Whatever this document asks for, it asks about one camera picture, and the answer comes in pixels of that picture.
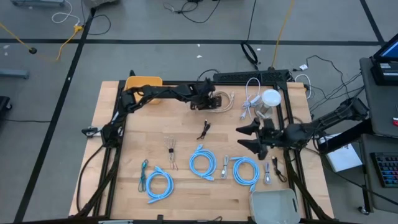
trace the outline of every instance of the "white container lid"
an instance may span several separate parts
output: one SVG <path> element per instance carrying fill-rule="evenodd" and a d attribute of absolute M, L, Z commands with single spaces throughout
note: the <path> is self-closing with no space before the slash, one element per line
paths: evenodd
<path fill-rule="evenodd" d="M 266 90 L 262 93 L 261 100 L 268 106 L 277 106 L 282 101 L 282 97 L 276 90 Z"/>

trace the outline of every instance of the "yellow bin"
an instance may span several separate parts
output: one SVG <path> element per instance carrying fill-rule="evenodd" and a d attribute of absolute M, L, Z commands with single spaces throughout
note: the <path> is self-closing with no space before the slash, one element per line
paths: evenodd
<path fill-rule="evenodd" d="M 124 90 L 128 90 L 132 87 L 142 87 L 144 85 L 151 86 L 162 86 L 163 80 L 160 77 L 142 77 L 142 76 L 131 76 L 126 80 L 126 85 L 124 86 Z M 138 95 L 138 93 L 134 94 L 136 101 L 140 101 L 142 96 Z M 150 104 L 158 104 L 160 103 L 160 99 L 153 99 L 149 102 Z"/>

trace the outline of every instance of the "keyboard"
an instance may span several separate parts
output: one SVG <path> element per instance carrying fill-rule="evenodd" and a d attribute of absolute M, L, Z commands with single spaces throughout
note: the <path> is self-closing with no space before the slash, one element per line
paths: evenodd
<path fill-rule="evenodd" d="M 277 82 L 286 82 L 289 76 L 288 70 L 254 71 L 217 73 L 213 75 L 216 82 L 246 83 L 250 78 L 258 78 L 263 85 L 271 85 Z"/>
<path fill-rule="evenodd" d="M 398 152 L 374 152 L 371 158 L 383 187 L 398 187 Z"/>

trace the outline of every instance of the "coiled blue cable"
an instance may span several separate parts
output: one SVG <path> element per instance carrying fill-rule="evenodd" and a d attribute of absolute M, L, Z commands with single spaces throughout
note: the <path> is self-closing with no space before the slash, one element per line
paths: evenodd
<path fill-rule="evenodd" d="M 256 190 L 256 182 L 259 180 L 260 177 L 260 172 L 259 172 L 259 166 L 254 162 L 254 160 L 243 156 L 243 157 L 232 157 L 230 160 L 235 160 L 234 168 L 233 168 L 233 175 L 235 181 L 240 184 L 240 185 L 245 185 L 245 186 L 250 186 L 250 191 L 253 192 Z M 245 180 L 239 175 L 239 166 L 247 162 L 250 164 L 253 169 L 254 169 L 254 177 L 251 180 Z"/>
<path fill-rule="evenodd" d="M 166 190 L 162 194 L 154 194 L 150 191 L 150 182 L 157 175 L 162 175 L 162 176 L 166 177 L 166 179 L 167 179 L 167 187 L 166 187 Z M 157 202 L 158 200 L 167 198 L 173 192 L 173 189 L 174 189 L 173 179 L 170 176 L 170 174 L 163 171 L 160 167 L 155 166 L 155 171 L 148 176 L 148 179 L 146 182 L 146 188 L 147 188 L 147 195 L 152 199 L 148 203 L 154 203 L 154 202 Z"/>
<path fill-rule="evenodd" d="M 209 168 L 204 173 L 198 172 L 195 169 L 195 158 L 198 156 L 204 156 L 209 160 Z M 192 154 L 192 156 L 189 160 L 189 168 L 192 170 L 192 172 L 203 179 L 214 180 L 214 178 L 211 175 L 216 170 L 216 167 L 217 167 L 217 159 L 216 159 L 215 155 L 213 154 L 213 152 L 211 152 L 210 150 L 207 150 L 207 149 L 203 149 L 202 144 L 198 145 L 195 153 Z"/>

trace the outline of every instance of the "yellow cable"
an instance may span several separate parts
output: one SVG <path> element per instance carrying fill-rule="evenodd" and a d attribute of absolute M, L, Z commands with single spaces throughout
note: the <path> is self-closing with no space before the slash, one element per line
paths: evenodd
<path fill-rule="evenodd" d="M 61 53 L 62 53 L 63 46 L 65 46 L 70 40 L 72 40 L 72 38 L 74 38 L 74 36 L 76 36 L 76 34 L 77 34 L 79 31 L 83 30 L 83 27 L 82 27 L 82 26 L 74 26 L 73 28 L 75 28 L 75 31 L 74 31 L 73 35 L 72 35 L 65 43 L 63 43 L 63 44 L 61 45 L 60 50 L 59 50 L 59 52 L 58 52 L 58 57 L 57 57 L 57 59 L 55 59 L 56 61 L 58 61 L 58 60 L 60 59 L 60 57 L 61 57 Z"/>
<path fill-rule="evenodd" d="M 7 27 L 6 27 L 5 25 L 3 25 L 1 22 L 0 22 L 0 27 L 2 27 L 5 31 L 7 31 L 9 34 L 11 34 L 11 35 L 12 35 L 16 40 L 18 40 L 18 42 L 20 42 L 23 46 L 25 46 L 26 48 L 28 48 L 29 51 L 32 50 L 32 47 L 29 47 L 27 44 L 25 44 L 23 41 L 21 41 L 20 38 L 18 38 L 17 35 L 15 35 L 15 34 L 12 33 L 9 29 L 7 29 Z M 74 28 L 73 35 L 72 35 L 65 43 L 63 43 L 63 44 L 61 45 L 60 50 L 59 50 L 59 52 L 58 52 L 58 57 L 55 59 L 55 61 L 58 61 L 58 60 L 60 59 L 63 47 L 64 47 L 70 40 L 72 40 L 72 38 L 74 38 L 74 37 L 76 36 L 77 33 L 79 33 L 81 30 L 83 30 L 83 27 L 82 27 L 82 26 L 73 26 L 73 28 Z M 48 61 L 50 61 L 50 62 L 54 62 L 53 59 L 49 59 L 49 58 L 47 58 L 45 55 L 37 54 L 37 56 L 40 57 L 40 58 L 42 58 L 42 59 L 44 59 L 44 60 L 48 60 Z"/>
<path fill-rule="evenodd" d="M 286 22 L 287 22 L 287 20 L 289 19 L 289 16 L 291 15 L 291 13 L 292 13 L 293 5 L 294 5 L 294 0 L 292 0 L 292 1 L 290 2 L 289 10 L 287 11 L 287 14 L 286 14 L 286 16 L 285 16 L 284 24 L 282 25 L 282 28 L 280 29 L 280 32 L 279 32 L 278 39 L 276 40 L 276 46 L 275 46 L 275 51 L 274 51 L 274 57 L 272 58 L 272 64 L 271 64 L 271 67 L 272 67 L 272 68 L 274 67 L 274 63 L 275 63 L 275 60 L 276 60 L 276 57 L 277 57 L 279 40 L 280 40 L 280 37 L 282 36 L 282 32 L 283 32 L 283 30 L 284 30 L 284 28 L 285 28 Z"/>
<path fill-rule="evenodd" d="M 7 29 L 7 27 L 6 27 L 5 25 L 3 25 L 1 22 L 0 22 L 0 26 L 1 26 L 5 31 L 7 31 L 9 34 L 11 34 L 15 39 L 17 39 L 18 42 L 20 42 L 23 46 L 27 47 L 29 50 L 32 49 L 32 48 L 29 47 L 27 44 L 25 44 L 23 41 L 21 41 L 20 38 L 17 37 L 17 35 L 13 34 L 9 29 Z"/>

